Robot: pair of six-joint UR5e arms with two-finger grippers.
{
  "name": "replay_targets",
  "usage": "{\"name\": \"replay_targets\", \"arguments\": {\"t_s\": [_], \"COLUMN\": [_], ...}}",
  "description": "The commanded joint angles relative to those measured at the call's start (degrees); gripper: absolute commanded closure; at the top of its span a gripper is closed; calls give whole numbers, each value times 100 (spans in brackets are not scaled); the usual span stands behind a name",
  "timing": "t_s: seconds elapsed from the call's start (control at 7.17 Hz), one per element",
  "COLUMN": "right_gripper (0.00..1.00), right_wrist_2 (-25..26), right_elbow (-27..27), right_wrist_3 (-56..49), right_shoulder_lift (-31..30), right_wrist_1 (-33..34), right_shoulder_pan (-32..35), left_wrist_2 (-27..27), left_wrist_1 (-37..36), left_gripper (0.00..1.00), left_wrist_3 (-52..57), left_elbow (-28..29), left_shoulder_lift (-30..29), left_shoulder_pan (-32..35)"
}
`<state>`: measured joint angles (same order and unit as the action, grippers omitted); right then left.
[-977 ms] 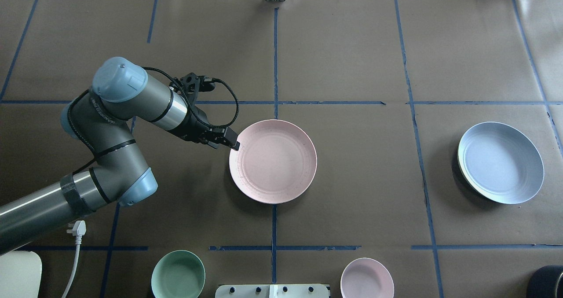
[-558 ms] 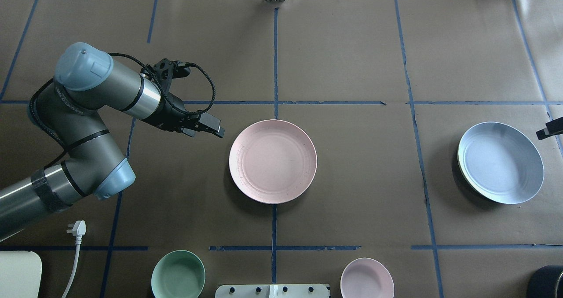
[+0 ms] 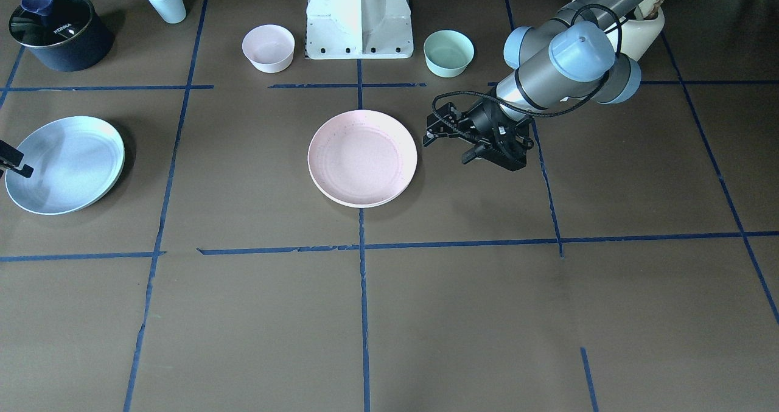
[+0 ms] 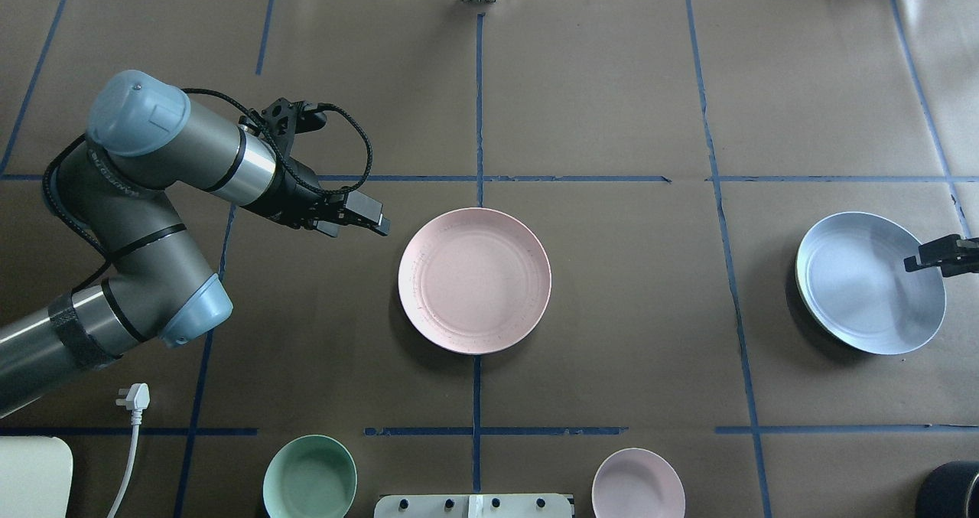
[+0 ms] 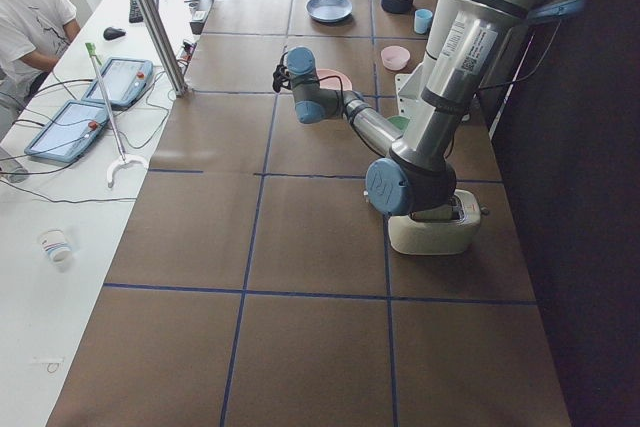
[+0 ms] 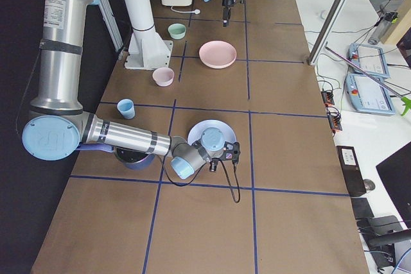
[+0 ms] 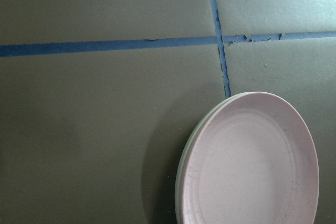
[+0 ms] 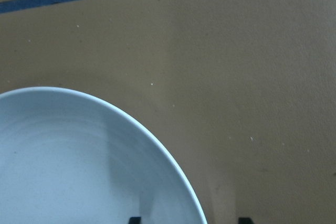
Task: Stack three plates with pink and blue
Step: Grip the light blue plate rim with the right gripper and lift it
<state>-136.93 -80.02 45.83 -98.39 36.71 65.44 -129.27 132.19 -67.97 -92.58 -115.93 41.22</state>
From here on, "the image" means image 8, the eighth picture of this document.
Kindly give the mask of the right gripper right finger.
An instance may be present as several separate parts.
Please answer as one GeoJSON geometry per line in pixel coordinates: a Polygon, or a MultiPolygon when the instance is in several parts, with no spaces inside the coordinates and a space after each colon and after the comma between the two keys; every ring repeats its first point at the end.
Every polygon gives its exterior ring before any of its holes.
{"type": "Polygon", "coordinates": [[[252,219],[250,217],[239,217],[238,224],[252,224],[252,219]]]}

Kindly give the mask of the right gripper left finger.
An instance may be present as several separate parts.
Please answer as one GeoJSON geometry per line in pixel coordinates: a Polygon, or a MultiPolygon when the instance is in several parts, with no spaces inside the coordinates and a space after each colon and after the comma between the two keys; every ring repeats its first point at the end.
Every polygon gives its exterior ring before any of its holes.
{"type": "Polygon", "coordinates": [[[141,224],[141,217],[130,217],[128,224],[141,224]]]}

